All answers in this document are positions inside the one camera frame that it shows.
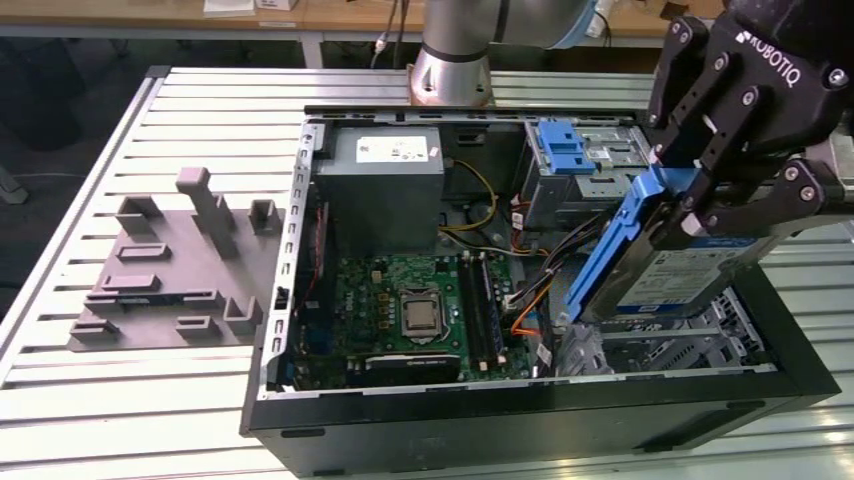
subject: slotted aluminum table surface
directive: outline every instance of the slotted aluminum table surface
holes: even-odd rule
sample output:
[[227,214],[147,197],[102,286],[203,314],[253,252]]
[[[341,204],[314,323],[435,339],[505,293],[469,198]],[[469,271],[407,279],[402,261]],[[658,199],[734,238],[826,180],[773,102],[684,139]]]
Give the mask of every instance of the slotted aluminum table surface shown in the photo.
[[[494,74],[503,106],[642,109],[650,87],[649,76]],[[258,197],[285,205],[303,106],[406,103],[403,72],[174,68],[144,80],[0,326],[4,479],[290,477],[238,435],[251,347],[72,353],[68,330],[119,232],[123,195],[152,194],[160,208],[190,208],[175,174],[205,166],[230,206],[246,208]],[[852,478],[850,225],[806,232],[765,264],[841,395],[690,452],[395,478]]]

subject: motherboard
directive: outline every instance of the motherboard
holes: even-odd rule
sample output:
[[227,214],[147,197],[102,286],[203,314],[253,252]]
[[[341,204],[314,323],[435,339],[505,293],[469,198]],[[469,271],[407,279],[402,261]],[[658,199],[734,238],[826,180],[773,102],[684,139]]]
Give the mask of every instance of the motherboard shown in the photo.
[[499,254],[342,258],[333,323],[307,333],[314,388],[529,378],[501,318],[511,290]]

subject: chip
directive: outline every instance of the chip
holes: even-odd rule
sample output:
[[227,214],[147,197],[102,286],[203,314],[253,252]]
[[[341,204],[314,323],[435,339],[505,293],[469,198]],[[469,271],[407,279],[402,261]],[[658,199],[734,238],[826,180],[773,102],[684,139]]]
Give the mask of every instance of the chip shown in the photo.
[[401,308],[403,336],[419,344],[433,341],[434,337],[442,334],[445,323],[439,289],[423,287],[401,290]]

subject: desk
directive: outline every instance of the desk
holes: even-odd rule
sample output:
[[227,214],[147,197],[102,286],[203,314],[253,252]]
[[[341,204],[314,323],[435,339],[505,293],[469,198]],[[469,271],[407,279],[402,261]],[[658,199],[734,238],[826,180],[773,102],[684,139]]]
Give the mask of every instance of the desk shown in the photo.
[[[4,480],[293,478],[238,435],[253,347],[72,353],[68,331],[120,231],[123,197],[151,194],[162,209],[191,208],[175,174],[205,166],[231,207],[259,197],[285,205],[303,106],[405,105],[406,78],[402,71],[176,68],[144,80],[0,324]],[[641,109],[652,77],[495,72],[493,85],[499,106]],[[849,224],[805,232],[765,261],[844,390],[812,409],[772,416],[693,451],[382,478],[850,478],[853,260]]]
[[[668,22],[624,0],[612,14],[616,47],[662,45]],[[306,66],[322,68],[323,41],[374,41],[386,28],[391,0],[301,0],[290,11],[205,18],[205,0],[3,0],[0,35],[176,40],[297,40]],[[693,13],[714,17],[720,0],[696,0]],[[421,42],[425,0],[413,0],[405,41]],[[583,45],[601,46],[587,39]]]

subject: green circuit board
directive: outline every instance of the green circuit board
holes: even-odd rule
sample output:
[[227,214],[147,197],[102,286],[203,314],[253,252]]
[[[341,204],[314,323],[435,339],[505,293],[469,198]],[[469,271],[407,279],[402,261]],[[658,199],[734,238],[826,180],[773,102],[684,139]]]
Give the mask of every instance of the green circuit board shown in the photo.
[[[459,381],[529,378],[529,355],[523,342],[506,342],[505,365],[487,371],[470,365],[462,305],[462,295],[470,292],[461,292],[458,261],[455,256],[415,255],[341,260],[333,357],[445,353],[461,357]],[[489,271],[501,298],[511,291],[509,264],[503,256],[491,258]],[[413,290],[438,297],[445,322],[433,338],[414,340],[405,334],[403,302]],[[321,388],[343,386],[343,377],[338,374],[314,377],[322,382]]]

